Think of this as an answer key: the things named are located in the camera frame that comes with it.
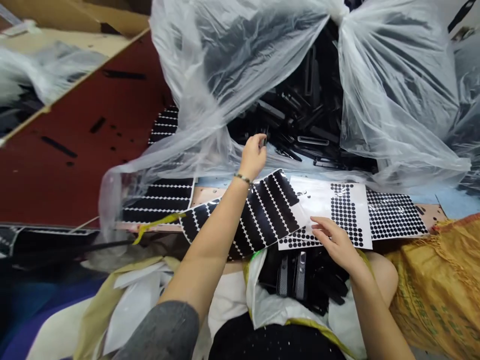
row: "clear plastic bag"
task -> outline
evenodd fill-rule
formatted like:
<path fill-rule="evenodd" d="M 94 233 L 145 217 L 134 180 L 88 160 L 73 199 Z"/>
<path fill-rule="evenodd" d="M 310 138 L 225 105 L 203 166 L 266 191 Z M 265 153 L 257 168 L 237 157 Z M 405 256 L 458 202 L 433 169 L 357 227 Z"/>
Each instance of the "clear plastic bag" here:
<path fill-rule="evenodd" d="M 471 160 L 471 170 L 460 185 L 480 192 L 480 32 L 455 44 L 455 71 L 460 109 L 446 144 L 458 156 Z"/>
<path fill-rule="evenodd" d="M 342 0 L 154 0 L 151 14 L 153 43 L 179 107 L 178 130 L 105 174 L 99 213 L 108 241 L 122 239 L 112 230 L 126 186 L 133 195 L 139 183 L 158 177 L 235 171 L 242 147 L 225 125 L 299 66 L 329 18 L 339 25 L 341 146 L 385 165 L 370 177 L 270 152 L 267 168 L 322 172 L 395 191 L 454 185 L 470 168 L 441 140 L 458 110 L 458 94 L 433 2 L 368 0 L 349 13 Z"/>
<path fill-rule="evenodd" d="M 81 50 L 62 42 L 42 49 L 35 55 L 24 55 L 0 47 L 0 105 L 8 106 L 24 92 L 22 86 L 33 86 L 46 105 L 70 89 L 75 80 L 96 69 L 106 57 Z"/>

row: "yellow woven sack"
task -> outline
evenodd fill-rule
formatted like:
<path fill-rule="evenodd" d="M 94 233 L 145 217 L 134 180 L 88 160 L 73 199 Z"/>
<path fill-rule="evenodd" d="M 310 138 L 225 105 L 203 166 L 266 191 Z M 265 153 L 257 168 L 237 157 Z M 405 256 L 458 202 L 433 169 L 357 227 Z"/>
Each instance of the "yellow woven sack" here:
<path fill-rule="evenodd" d="M 386 255 L 398 270 L 390 311 L 410 345 L 480 360 L 480 213 Z"/>

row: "red panel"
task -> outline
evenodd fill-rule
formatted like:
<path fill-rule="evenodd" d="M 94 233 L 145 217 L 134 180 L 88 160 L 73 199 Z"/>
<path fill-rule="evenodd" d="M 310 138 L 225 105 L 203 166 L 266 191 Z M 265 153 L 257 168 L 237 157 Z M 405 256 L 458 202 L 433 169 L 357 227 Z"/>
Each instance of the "red panel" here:
<path fill-rule="evenodd" d="M 103 70 L 140 73 L 146 79 L 106 77 Z M 148 32 L 0 149 L 0 223 L 77 227 L 95 218 L 102 176 L 146 149 L 158 113 L 171 103 Z M 103 126 L 91 133 L 101 117 Z"/>

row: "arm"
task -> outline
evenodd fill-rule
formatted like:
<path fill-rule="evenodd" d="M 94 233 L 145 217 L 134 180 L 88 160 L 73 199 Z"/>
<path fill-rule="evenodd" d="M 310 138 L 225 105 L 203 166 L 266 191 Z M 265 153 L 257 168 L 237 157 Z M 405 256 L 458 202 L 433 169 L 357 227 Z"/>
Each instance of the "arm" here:
<path fill-rule="evenodd" d="M 313 234 L 331 258 L 350 274 L 361 335 L 370 360 L 415 360 L 402 332 L 385 304 L 370 269 L 347 233 L 325 217 L 312 217 Z"/>
<path fill-rule="evenodd" d="M 265 137 L 264 134 L 252 136 L 243 149 L 238 173 L 250 180 L 255 179 L 265 165 L 267 149 L 260 148 Z M 200 323 L 203 322 L 227 262 L 249 188 L 242 179 L 233 178 L 220 203 L 192 241 L 159 304 L 172 300 L 188 303 L 198 312 Z"/>

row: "yellow strap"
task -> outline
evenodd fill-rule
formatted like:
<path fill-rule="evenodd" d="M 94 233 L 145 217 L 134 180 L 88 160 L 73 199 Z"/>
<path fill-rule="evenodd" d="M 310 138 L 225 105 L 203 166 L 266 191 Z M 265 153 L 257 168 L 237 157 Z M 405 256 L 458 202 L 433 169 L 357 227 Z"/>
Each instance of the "yellow strap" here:
<path fill-rule="evenodd" d="M 138 237 L 133 242 L 133 245 L 137 245 L 142 239 L 142 236 L 144 235 L 144 233 L 148 231 L 150 228 L 153 228 L 154 226 L 157 226 L 160 224 L 173 223 L 174 221 L 184 217 L 185 217 L 184 213 L 173 213 L 168 216 L 165 216 L 163 219 L 151 222 L 149 224 L 140 225 L 140 227 L 138 228 Z"/>

